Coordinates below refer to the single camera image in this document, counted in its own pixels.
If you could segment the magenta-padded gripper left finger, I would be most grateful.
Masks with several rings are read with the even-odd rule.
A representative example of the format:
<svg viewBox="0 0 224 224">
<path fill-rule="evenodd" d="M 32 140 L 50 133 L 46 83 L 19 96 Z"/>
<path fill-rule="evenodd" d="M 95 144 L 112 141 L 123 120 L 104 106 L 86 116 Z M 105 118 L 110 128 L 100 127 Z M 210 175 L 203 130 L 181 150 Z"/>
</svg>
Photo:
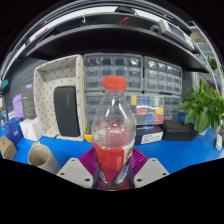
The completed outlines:
<svg viewBox="0 0 224 224">
<path fill-rule="evenodd" d="M 94 149 L 90 148 L 79 158 L 70 158 L 57 175 L 84 188 L 97 188 L 99 175 Z"/>
</svg>

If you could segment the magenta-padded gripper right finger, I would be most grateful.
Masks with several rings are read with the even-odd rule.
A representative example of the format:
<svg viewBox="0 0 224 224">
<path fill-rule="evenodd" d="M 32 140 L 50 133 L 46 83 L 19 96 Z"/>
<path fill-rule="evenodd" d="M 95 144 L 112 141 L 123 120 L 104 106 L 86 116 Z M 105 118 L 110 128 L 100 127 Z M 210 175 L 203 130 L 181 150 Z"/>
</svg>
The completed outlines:
<svg viewBox="0 0 224 224">
<path fill-rule="evenodd" d="M 128 171 L 129 188 L 144 187 L 169 175 L 157 158 L 148 158 L 138 149 L 133 149 Z"/>
</svg>

